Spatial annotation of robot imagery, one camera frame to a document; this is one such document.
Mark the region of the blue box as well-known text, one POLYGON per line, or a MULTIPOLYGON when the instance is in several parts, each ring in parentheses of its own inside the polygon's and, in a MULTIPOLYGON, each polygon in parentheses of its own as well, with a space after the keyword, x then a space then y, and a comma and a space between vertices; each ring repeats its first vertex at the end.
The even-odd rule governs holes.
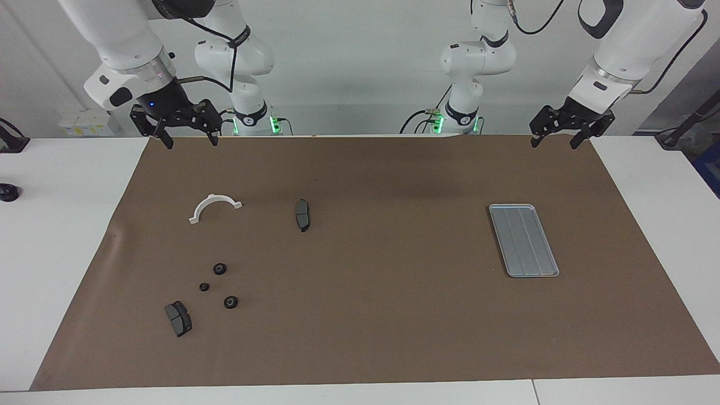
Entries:
POLYGON ((720 199, 720 140, 694 158, 691 165, 720 199))

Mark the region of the silver metal tray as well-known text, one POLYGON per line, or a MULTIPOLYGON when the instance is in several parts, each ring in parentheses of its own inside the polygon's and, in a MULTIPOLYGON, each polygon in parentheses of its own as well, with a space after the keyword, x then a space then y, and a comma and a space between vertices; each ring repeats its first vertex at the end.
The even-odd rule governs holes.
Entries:
POLYGON ((560 275, 555 256, 532 204, 491 204, 502 261, 511 278, 550 278, 560 275))

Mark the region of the white wall socket box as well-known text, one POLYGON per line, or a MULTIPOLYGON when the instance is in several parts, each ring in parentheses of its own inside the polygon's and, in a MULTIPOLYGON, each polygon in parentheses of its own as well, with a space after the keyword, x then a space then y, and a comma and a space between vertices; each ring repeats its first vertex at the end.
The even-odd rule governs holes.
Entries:
POLYGON ((118 121, 105 110, 65 110, 57 126, 69 137, 120 137, 123 135, 118 121))

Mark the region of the brown table mat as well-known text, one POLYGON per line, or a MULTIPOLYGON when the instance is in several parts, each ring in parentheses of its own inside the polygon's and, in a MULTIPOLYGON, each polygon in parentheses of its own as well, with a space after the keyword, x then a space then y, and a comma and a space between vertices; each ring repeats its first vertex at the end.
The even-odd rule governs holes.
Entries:
POLYGON ((589 142, 183 138, 147 143, 31 389, 707 374, 720 362, 589 142), (242 208, 190 224, 210 194, 242 208), (535 207, 559 276, 506 273, 491 204, 535 207))

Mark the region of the black stand pole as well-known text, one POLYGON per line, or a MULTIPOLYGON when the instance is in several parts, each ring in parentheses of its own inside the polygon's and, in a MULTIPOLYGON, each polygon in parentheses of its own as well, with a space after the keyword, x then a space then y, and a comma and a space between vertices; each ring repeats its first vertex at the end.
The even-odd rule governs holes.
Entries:
POLYGON ((679 140, 687 131, 691 130, 697 123, 712 118, 716 113, 720 113, 720 89, 705 100, 705 102, 686 120, 682 121, 679 126, 658 132, 655 135, 655 140, 658 141, 659 146, 664 150, 677 150, 679 140))

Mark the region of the black table clamp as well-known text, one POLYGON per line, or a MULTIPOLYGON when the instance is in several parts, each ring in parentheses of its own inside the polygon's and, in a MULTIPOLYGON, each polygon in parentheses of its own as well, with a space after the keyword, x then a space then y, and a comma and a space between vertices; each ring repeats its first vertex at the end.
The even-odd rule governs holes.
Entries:
POLYGON ((10 121, 0 117, 0 154, 18 154, 25 149, 31 138, 10 121))

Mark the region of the short dark grey brake pad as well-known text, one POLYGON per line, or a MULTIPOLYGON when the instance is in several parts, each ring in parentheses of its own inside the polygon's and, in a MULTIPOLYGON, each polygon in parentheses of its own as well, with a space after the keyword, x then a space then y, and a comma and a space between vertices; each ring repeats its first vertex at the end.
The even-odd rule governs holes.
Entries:
POLYGON ((178 338, 191 331, 192 323, 190 313, 180 301, 175 301, 164 307, 165 315, 169 318, 173 332, 178 338))

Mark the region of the white curved plastic bracket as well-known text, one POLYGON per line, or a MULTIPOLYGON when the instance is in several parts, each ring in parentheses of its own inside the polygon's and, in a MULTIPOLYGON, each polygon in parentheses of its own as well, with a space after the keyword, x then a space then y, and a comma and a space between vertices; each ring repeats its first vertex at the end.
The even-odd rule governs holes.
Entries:
POLYGON ((195 210, 193 210, 192 216, 188 218, 188 222, 190 224, 200 223, 201 213, 209 205, 213 205, 215 203, 227 203, 231 205, 234 209, 239 209, 243 206, 241 201, 235 200, 230 196, 210 194, 205 199, 197 203, 197 205, 195 206, 195 210))

